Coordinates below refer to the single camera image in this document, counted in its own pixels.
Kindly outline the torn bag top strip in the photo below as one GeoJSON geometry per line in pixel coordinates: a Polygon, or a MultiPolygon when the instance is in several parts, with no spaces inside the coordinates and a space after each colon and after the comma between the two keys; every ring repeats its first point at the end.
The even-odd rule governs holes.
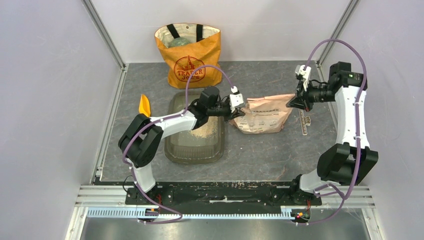
{"type": "Polygon", "coordinates": [[[311,125],[311,118],[307,115],[305,115],[304,111],[302,109],[298,110],[299,114],[299,120],[300,120],[300,126],[303,136],[308,135],[308,127],[311,125]]]}

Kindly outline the pink litter bag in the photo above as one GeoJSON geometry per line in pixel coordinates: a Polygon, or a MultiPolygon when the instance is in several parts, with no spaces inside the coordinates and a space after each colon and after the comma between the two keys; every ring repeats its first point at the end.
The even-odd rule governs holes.
{"type": "Polygon", "coordinates": [[[244,116],[232,119],[229,123],[244,134],[278,133],[284,128],[284,123],[292,112],[287,107],[295,94],[280,94],[259,98],[248,98],[241,110],[244,116]]]}

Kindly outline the grey translucent litter box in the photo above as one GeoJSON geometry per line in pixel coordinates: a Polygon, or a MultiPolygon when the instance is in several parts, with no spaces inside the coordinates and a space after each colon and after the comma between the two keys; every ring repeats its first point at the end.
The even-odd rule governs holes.
{"type": "Polygon", "coordinates": [[[170,135],[164,140],[164,154],[172,162],[182,164],[206,164],[219,160],[225,147],[225,123],[218,117],[214,136],[196,138],[189,131],[170,135]]]}

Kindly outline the orange plastic scoop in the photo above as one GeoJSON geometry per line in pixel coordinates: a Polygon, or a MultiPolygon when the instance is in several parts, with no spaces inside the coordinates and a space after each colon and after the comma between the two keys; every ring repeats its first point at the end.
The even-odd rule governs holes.
{"type": "Polygon", "coordinates": [[[139,106],[138,106],[138,113],[143,114],[146,117],[151,116],[151,105],[148,97],[145,94],[141,94],[139,106]]]}

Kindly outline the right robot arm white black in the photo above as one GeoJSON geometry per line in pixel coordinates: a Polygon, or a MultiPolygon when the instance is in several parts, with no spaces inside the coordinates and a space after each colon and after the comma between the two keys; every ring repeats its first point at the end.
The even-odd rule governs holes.
{"type": "Polygon", "coordinates": [[[288,197],[296,205],[322,197],[321,190],[328,187],[341,194],[337,187],[348,186],[343,194],[348,197],[379,159],[366,135],[364,103],[368,84],[364,74],[353,72],[350,63],[341,61],[330,67],[327,82],[314,86],[310,74],[309,66],[296,67],[296,93],[286,106],[309,112],[315,103],[335,103],[337,136],[335,144],[319,157],[315,170],[291,181],[288,197]]]}

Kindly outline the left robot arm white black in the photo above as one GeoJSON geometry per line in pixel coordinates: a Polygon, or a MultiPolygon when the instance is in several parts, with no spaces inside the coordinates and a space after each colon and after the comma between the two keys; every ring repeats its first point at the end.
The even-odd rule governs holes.
{"type": "Polygon", "coordinates": [[[144,204],[152,204],[157,198],[151,163],[162,139],[196,130],[210,117],[222,117],[225,121],[241,117],[244,104],[243,95],[237,87],[231,87],[231,93],[221,97],[217,87],[208,86],[198,98],[176,113],[160,117],[138,114],[117,144],[122,151],[122,161],[129,166],[134,187],[138,190],[137,197],[144,204]]]}

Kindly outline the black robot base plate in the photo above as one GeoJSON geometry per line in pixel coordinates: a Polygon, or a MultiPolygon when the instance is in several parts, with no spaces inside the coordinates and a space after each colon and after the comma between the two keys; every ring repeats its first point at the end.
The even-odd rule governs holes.
{"type": "Polygon", "coordinates": [[[147,195],[185,215],[278,214],[281,207],[322,205],[290,181],[162,181],[147,195]]]}

